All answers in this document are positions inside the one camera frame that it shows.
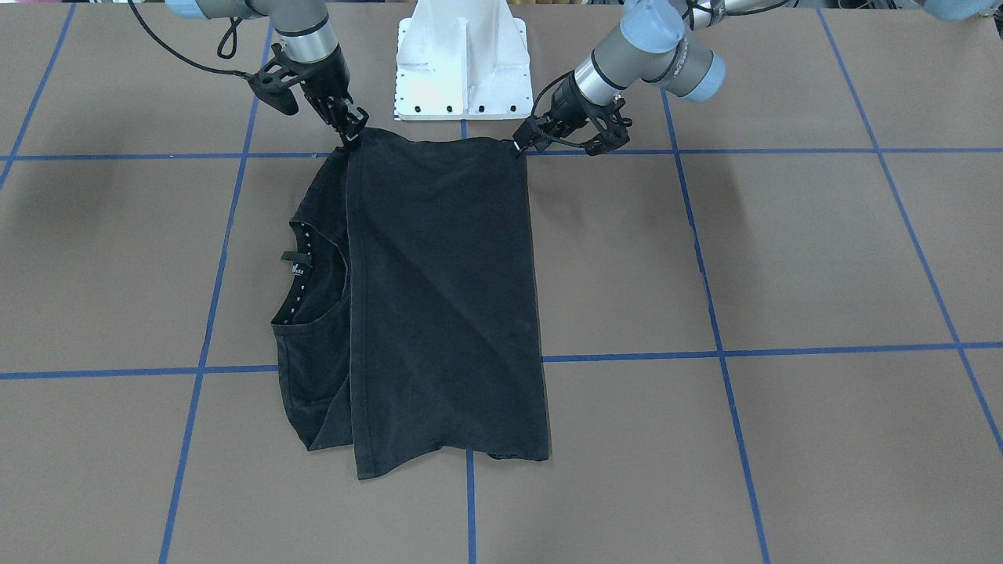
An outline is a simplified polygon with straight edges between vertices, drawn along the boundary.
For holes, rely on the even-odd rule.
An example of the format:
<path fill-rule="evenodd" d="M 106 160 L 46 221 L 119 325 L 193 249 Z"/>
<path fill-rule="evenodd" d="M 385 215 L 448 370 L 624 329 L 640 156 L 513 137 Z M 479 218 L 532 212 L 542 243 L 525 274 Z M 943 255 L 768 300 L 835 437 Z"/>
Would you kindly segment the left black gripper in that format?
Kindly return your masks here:
<path fill-rule="evenodd" d="M 513 133 L 513 157 L 522 157 L 529 149 L 544 151 L 559 137 L 556 133 L 574 133 L 590 122 L 597 133 L 585 143 L 588 156 L 599 156 L 629 143 L 633 121 L 623 117 L 624 99 L 614 99 L 605 106 L 591 103 L 572 74 L 565 74 L 552 92 L 544 117 L 530 115 Z"/>

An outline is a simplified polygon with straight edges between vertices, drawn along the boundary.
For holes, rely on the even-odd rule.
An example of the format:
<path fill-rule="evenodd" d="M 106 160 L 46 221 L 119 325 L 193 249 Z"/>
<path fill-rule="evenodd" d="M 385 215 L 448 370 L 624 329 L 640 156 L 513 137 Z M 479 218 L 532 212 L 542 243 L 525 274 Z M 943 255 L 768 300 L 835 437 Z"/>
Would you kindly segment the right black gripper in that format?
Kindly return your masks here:
<path fill-rule="evenodd" d="M 296 65 L 304 96 L 317 114 L 338 133 L 342 150 L 360 146 L 369 114 L 356 107 L 349 93 L 350 74 L 342 51 L 333 51 L 323 60 Z"/>

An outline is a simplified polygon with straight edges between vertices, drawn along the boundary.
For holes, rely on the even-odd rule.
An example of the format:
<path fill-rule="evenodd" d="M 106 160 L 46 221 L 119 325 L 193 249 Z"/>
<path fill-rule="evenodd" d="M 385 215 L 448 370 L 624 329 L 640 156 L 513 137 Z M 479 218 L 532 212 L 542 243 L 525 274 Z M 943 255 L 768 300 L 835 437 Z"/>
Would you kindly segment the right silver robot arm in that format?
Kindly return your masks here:
<path fill-rule="evenodd" d="M 299 111 L 295 86 L 304 99 L 331 126 L 342 149 L 358 148 L 368 114 L 349 92 L 350 74 L 339 39 L 323 1 L 168 1 L 180 17 L 268 18 L 278 42 L 271 60 L 254 74 L 241 74 L 263 103 L 281 114 Z"/>

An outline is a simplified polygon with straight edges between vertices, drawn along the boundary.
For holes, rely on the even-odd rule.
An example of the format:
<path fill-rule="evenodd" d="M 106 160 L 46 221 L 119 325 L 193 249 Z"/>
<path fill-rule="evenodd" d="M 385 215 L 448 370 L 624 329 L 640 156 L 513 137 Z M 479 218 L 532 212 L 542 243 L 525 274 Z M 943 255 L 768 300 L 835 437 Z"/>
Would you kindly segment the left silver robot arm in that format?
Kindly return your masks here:
<path fill-rule="evenodd" d="M 625 1 L 583 60 L 542 87 L 516 149 L 629 153 L 666 104 L 666 151 L 1001 156 L 993 1 L 810 9 L 791 1 Z"/>

